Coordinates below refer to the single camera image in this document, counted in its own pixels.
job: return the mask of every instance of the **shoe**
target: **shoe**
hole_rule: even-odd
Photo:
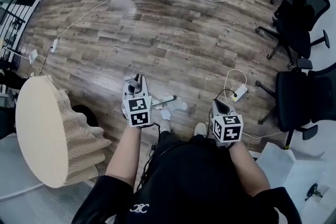
[[[199,122],[196,127],[195,127],[195,130],[194,130],[194,136],[198,135],[198,134],[201,134],[203,135],[204,137],[206,137],[206,134],[207,134],[207,128],[206,128],[206,125],[205,123],[203,122]]]
[[[171,132],[172,131],[172,126],[170,125],[169,120],[162,120],[160,123],[160,133],[162,132]]]

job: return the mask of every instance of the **round table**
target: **round table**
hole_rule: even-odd
[[[95,164],[105,159],[101,149],[111,142],[102,128],[89,126],[84,114],[71,109],[50,76],[27,80],[15,118],[23,156],[42,183],[57,188],[98,176]]]

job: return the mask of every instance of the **white plug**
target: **white plug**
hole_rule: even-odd
[[[247,88],[246,86],[243,84],[241,85],[236,91],[235,91],[235,94],[237,95],[236,97],[234,97],[233,94],[231,94],[231,99],[234,101],[234,102],[237,102],[240,97],[242,97],[245,93],[247,92]]]
[[[55,50],[56,50],[57,43],[58,43],[58,39],[55,39],[55,40],[54,40],[54,43],[53,43],[53,46],[52,46],[52,48],[51,48],[51,51],[50,51],[52,54],[53,54],[53,53],[55,52]]]

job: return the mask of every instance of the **black shirt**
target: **black shirt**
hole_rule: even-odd
[[[272,224],[278,223],[274,203],[298,216],[284,188],[247,195],[229,151],[210,143],[185,143],[161,156],[155,152],[149,174],[135,194],[121,180],[99,177],[72,223],[105,223],[117,215],[115,223],[122,224]]]

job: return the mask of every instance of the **wooden floor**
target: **wooden floor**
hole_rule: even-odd
[[[22,62],[19,73],[40,72],[54,39],[83,14],[106,0],[43,0],[21,40],[24,54],[37,49],[34,65]],[[240,4],[243,0],[230,0]],[[275,5],[269,0],[247,0],[243,7],[206,0],[110,0],[69,29],[55,54],[49,54],[44,74],[70,91],[72,104],[84,104],[97,116],[112,145],[105,149],[105,164],[113,154],[126,121],[120,112],[123,77],[145,74],[156,99],[177,95],[186,111],[172,112],[171,123],[183,139],[192,136],[198,122],[207,122],[211,100],[223,88],[232,68],[247,76],[248,93],[234,104],[244,119],[244,132],[263,136],[278,132],[274,120],[257,120],[275,104],[254,86],[256,80],[274,88],[278,71],[286,70],[283,53],[269,61],[266,55],[276,40],[255,33],[258,25],[271,27]],[[237,89],[245,78],[231,72],[227,87]],[[160,122],[159,112],[153,119]],[[143,130],[139,171],[148,159],[157,128]],[[267,141],[282,145],[285,134],[261,140],[243,135],[249,149],[261,151]]]

